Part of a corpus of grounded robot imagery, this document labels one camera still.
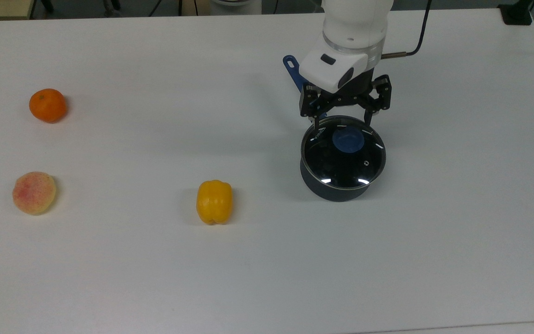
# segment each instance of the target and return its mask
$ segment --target pot lid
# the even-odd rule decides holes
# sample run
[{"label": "pot lid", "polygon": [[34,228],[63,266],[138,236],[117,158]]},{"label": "pot lid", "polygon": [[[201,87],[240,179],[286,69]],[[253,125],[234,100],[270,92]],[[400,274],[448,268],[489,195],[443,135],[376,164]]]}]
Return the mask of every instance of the pot lid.
[{"label": "pot lid", "polygon": [[330,116],[305,133],[302,162],[314,178],[335,188],[361,188],[375,180],[386,160],[380,136],[349,116]]}]

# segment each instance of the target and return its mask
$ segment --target orange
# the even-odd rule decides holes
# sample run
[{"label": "orange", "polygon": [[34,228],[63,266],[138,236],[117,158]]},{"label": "orange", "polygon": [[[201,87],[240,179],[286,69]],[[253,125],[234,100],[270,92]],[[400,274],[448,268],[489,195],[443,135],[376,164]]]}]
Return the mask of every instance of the orange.
[{"label": "orange", "polygon": [[56,89],[39,90],[30,97],[30,111],[34,117],[48,123],[59,121],[67,114],[65,97]]}]

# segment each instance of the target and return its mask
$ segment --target floor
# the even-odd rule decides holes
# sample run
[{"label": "floor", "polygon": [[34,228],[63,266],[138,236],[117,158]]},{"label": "floor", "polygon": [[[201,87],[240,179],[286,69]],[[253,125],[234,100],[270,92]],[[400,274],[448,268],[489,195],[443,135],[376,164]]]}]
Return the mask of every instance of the floor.
[{"label": "floor", "polygon": [[[46,13],[37,0],[33,17],[36,19],[86,19],[104,17],[102,0],[51,0],[55,11]],[[157,0],[120,0],[121,10],[114,13],[117,17],[148,16]],[[321,11],[320,0],[279,0],[277,13],[313,13]],[[513,4],[515,0],[434,0],[432,9],[457,8],[495,8],[498,4]],[[263,13],[272,13],[276,0],[262,0]],[[393,10],[424,9],[426,0],[394,0]],[[162,0],[154,16],[178,15],[178,0]]]}]

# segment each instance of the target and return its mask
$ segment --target black cable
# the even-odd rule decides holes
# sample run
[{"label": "black cable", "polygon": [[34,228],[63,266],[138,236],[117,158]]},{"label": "black cable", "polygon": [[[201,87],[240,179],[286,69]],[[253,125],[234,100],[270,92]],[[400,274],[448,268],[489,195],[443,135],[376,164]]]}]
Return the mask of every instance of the black cable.
[{"label": "black cable", "polygon": [[428,5],[426,6],[426,13],[424,14],[424,23],[421,25],[420,40],[417,43],[415,50],[407,52],[407,56],[412,56],[420,50],[421,44],[424,42],[424,33],[426,32],[426,23],[428,22],[428,14],[430,13],[430,7],[432,6],[432,0],[428,0]]},{"label": "black cable", "polygon": [[158,8],[160,2],[162,2],[162,0],[158,0],[158,3],[157,3],[156,6],[154,7],[154,9],[152,9],[152,13],[150,13],[150,15],[148,15],[148,17],[151,17],[151,15],[154,15],[154,12],[155,12],[155,10]]}]

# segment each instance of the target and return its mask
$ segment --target blue lid knob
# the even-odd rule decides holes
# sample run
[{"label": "blue lid knob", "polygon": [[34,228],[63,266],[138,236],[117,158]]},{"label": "blue lid knob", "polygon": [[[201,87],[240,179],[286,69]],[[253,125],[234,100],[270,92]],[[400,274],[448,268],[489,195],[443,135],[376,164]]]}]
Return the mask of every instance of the blue lid knob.
[{"label": "blue lid knob", "polygon": [[347,126],[343,129],[337,129],[333,133],[333,144],[346,154],[353,154],[364,147],[364,136],[359,129]]}]

